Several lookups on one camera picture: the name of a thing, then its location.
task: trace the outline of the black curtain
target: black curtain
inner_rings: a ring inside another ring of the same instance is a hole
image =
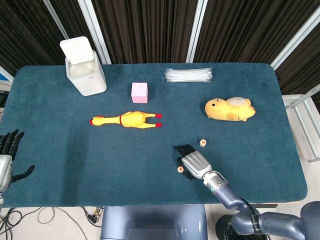
[[[111,62],[185,63],[197,0],[94,0]]]
[[[284,95],[305,94],[320,84],[320,25],[298,45],[275,71]],[[313,97],[320,110],[320,94]]]
[[[194,62],[270,64],[320,0],[209,0]]]
[[[97,51],[78,1],[50,0],[50,2],[69,38],[85,36],[88,38],[91,48]]]
[[[42,0],[1,0],[0,66],[11,75],[26,65],[64,65],[64,40]]]

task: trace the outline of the cable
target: cable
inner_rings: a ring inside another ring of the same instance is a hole
[[[26,217],[26,216],[28,216],[28,215],[30,215],[30,214],[33,214],[33,213],[35,213],[36,211],[38,211],[38,210],[40,210],[40,209],[41,209],[41,207],[39,207],[38,209],[36,209],[36,210],[34,210],[34,211],[31,211],[31,212],[29,212],[29,213],[27,213],[27,214],[25,214],[25,215],[22,215],[22,213],[21,213],[20,211],[18,211],[18,210],[15,210],[14,207],[10,208],[9,211],[8,211],[8,213],[6,214],[6,216],[4,216],[4,217],[1,216],[0,231],[1,231],[3,228],[4,228],[4,231],[0,232],[0,235],[5,233],[5,239],[7,240],[7,239],[8,239],[8,236],[9,236],[9,235],[8,235],[8,231],[9,231],[9,233],[10,233],[10,239],[12,240],[12,239],[13,239],[12,228],[14,228],[15,226],[17,226],[17,225],[22,221],[22,219],[23,219],[24,217]],[[13,214],[13,213],[18,213],[18,214],[20,215],[20,219],[19,219],[16,223],[14,223],[14,224],[12,224],[12,223],[10,222],[11,214]]]
[[[240,199],[242,201],[245,202],[245,204],[249,207],[249,209],[251,210],[251,212],[255,215],[256,214],[256,211],[254,210],[254,208],[250,205],[250,203],[248,203],[246,200],[244,200],[242,197],[240,197]],[[271,237],[269,234],[266,234],[266,236],[268,237],[269,240],[271,240]]]
[[[40,214],[42,213],[43,210],[47,209],[47,208],[51,208],[52,210],[52,217],[50,218],[50,220],[46,221],[46,222],[43,222],[43,221],[40,221]],[[39,224],[49,224],[52,222],[52,220],[55,218],[56,216],[56,211],[55,209],[59,209],[60,211],[64,212],[78,227],[79,229],[81,230],[85,240],[88,240],[85,232],[83,231],[83,229],[81,228],[81,226],[79,225],[79,223],[74,219],[72,218],[69,213],[67,213],[65,210],[61,209],[60,207],[39,207],[38,209],[34,210],[34,211],[31,211],[31,212],[28,212],[26,213],[25,215],[23,215],[20,211],[18,210],[15,210],[14,207],[10,208],[9,211],[7,212],[6,216],[0,216],[0,231],[4,229],[4,231],[0,232],[0,235],[1,234],[4,234],[5,233],[5,239],[8,240],[13,240],[13,232],[12,232],[12,228],[14,228],[15,226],[17,226],[24,217],[30,215],[30,214],[33,214],[37,211],[38,212],[38,215],[37,215],[37,222]],[[11,214],[13,213],[18,213],[20,215],[20,219],[16,222],[16,223],[11,223],[10,222],[10,219],[11,219]]]
[[[40,219],[39,219],[40,214],[42,213],[43,210],[45,210],[45,209],[47,209],[47,208],[51,208],[51,210],[52,210],[52,217],[50,218],[49,221],[46,221],[46,222],[40,221]],[[55,209],[59,209],[60,211],[64,212],[64,213],[79,227],[79,229],[81,230],[81,232],[82,232],[85,240],[88,240],[85,232],[83,231],[83,229],[81,228],[81,226],[79,225],[79,223],[78,223],[76,220],[74,220],[73,217],[69,215],[69,213],[67,213],[65,210],[61,209],[60,207],[43,207],[43,208],[41,209],[41,211],[38,213],[38,216],[37,216],[37,221],[38,221],[38,223],[40,223],[40,224],[48,224],[48,223],[50,223],[50,222],[55,218],[55,215],[56,215]]]
[[[95,225],[96,222],[93,222],[93,218],[92,218],[93,216],[88,213],[88,211],[86,210],[86,208],[85,208],[84,206],[81,206],[81,208],[83,209],[84,214],[85,214],[85,217],[86,217],[86,219],[88,220],[88,222],[89,222],[92,226],[95,226],[95,227],[97,227],[97,228],[101,228],[101,226]]]

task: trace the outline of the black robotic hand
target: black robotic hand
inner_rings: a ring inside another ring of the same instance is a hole
[[[0,193],[7,190],[10,183],[28,177],[35,169],[35,166],[31,165],[24,173],[12,176],[12,166],[16,158],[18,145],[25,134],[24,132],[18,134],[18,132],[17,129],[4,136],[0,135]]]

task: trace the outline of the bundle of plastic straws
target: bundle of plastic straws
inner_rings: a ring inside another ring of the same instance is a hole
[[[212,79],[212,67],[185,70],[168,68],[164,76],[168,83],[210,83]]]

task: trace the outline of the yellow plush toy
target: yellow plush toy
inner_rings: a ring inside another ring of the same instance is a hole
[[[232,97],[228,100],[215,98],[204,107],[208,118],[226,121],[247,121],[255,115],[256,110],[247,98]]]

